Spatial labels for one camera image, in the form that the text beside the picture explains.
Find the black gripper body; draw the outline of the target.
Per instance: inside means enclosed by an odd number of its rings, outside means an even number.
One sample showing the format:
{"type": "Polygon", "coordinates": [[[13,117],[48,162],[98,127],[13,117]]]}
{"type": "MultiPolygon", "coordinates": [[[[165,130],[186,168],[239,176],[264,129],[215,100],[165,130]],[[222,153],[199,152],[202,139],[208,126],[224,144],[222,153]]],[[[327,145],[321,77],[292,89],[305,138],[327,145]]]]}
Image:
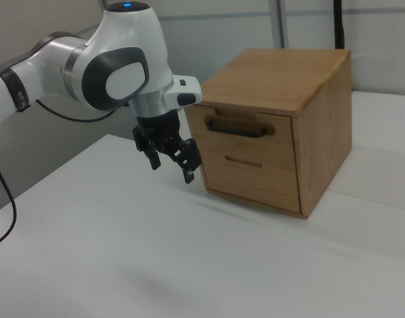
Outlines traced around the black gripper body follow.
{"type": "Polygon", "coordinates": [[[135,137],[143,136],[150,140],[173,140],[180,138],[180,120],[177,110],[171,110],[156,117],[137,117],[135,137]]]}

